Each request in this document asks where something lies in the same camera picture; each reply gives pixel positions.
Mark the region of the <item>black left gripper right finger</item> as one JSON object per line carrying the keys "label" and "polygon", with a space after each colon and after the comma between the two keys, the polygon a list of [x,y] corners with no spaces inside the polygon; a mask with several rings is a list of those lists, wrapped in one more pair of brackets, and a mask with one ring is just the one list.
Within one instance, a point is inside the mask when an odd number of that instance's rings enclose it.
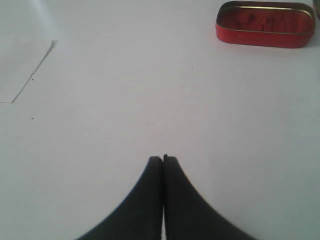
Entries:
{"label": "black left gripper right finger", "polygon": [[174,156],[163,156],[163,187],[166,239],[253,239],[222,217],[202,198]]}

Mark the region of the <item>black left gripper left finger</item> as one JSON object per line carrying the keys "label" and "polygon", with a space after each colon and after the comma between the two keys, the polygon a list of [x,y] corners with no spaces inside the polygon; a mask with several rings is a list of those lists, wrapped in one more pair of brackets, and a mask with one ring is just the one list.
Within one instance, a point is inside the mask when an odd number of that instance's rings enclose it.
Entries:
{"label": "black left gripper left finger", "polygon": [[163,161],[148,159],[137,183],[120,205],[80,240],[160,240],[163,223]]}

